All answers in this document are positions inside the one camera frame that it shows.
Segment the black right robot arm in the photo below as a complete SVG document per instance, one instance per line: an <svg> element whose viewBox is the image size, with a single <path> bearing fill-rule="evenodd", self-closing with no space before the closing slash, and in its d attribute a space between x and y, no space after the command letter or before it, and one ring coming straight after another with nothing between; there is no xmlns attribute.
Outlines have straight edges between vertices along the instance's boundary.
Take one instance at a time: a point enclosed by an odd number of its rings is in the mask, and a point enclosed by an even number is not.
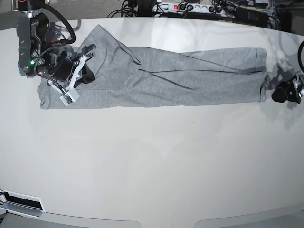
<svg viewBox="0 0 304 228"><path fill-rule="evenodd" d="M83 65L79 72L81 56L71 56L65 49L75 43L76 35L70 23L56 9L43 0L14 0L12 10L18 11L20 16L17 23L19 39L19 73L22 76L39 76L48 80L50 84L61 86L61 83L72 83L73 74L76 75L76 85L89 84L95 80L93 72L87 65ZM70 34L70 38L48 40L50 30L47 10L62 22Z"/></svg>

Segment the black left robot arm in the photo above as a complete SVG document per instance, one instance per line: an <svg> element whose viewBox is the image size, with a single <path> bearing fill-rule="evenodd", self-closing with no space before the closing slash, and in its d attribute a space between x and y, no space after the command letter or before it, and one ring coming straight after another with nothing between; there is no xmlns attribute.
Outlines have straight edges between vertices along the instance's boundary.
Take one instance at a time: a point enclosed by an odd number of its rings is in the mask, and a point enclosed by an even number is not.
<svg viewBox="0 0 304 228"><path fill-rule="evenodd" d="M302 52L304 49L304 42L299 46L297 52L297 61L300 67L295 75L287 81L282 81L275 88L271 95L274 102L284 103L285 101L300 104L304 98L304 63L302 60Z"/></svg>

